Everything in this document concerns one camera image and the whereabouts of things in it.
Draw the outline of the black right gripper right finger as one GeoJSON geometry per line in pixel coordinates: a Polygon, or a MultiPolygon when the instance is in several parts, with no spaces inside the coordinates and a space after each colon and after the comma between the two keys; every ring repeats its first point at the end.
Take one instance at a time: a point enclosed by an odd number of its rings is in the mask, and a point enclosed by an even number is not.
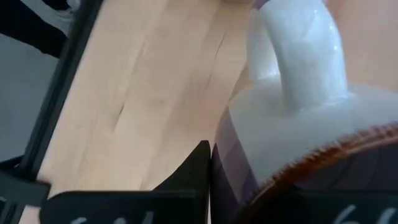
{"type": "Polygon", "coordinates": [[[242,137],[249,224],[398,224],[398,123],[294,123],[242,137]]]}

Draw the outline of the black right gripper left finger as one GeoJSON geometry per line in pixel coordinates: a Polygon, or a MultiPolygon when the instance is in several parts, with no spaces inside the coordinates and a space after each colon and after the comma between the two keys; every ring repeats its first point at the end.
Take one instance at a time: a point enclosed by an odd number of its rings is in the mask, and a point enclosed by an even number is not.
{"type": "Polygon", "coordinates": [[[63,192],[42,205],[40,224],[206,224],[210,166],[200,141],[155,189],[63,192]]]}

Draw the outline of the purple and white striped mug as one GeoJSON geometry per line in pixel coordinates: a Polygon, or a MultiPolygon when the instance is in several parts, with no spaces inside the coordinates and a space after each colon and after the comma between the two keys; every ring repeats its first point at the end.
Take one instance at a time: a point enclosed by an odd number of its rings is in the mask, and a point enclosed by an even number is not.
{"type": "Polygon", "coordinates": [[[323,0],[255,0],[218,126],[212,224],[398,224],[398,93],[346,79],[323,0]]]}

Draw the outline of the black rig frame post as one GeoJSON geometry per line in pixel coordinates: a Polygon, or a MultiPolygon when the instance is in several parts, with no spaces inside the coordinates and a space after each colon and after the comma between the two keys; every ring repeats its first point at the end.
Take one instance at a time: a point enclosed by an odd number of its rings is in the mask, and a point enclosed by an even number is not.
{"type": "Polygon", "coordinates": [[[0,0],[0,34],[59,58],[67,36],[46,23],[21,0],[0,0]]]}

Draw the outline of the black table edge frame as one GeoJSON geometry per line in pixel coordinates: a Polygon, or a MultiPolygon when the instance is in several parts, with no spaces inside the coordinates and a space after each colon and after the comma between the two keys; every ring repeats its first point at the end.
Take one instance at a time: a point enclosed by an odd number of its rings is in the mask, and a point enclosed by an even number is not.
{"type": "Polygon", "coordinates": [[[35,179],[104,0],[83,0],[53,73],[40,113],[19,166],[35,179]]]}

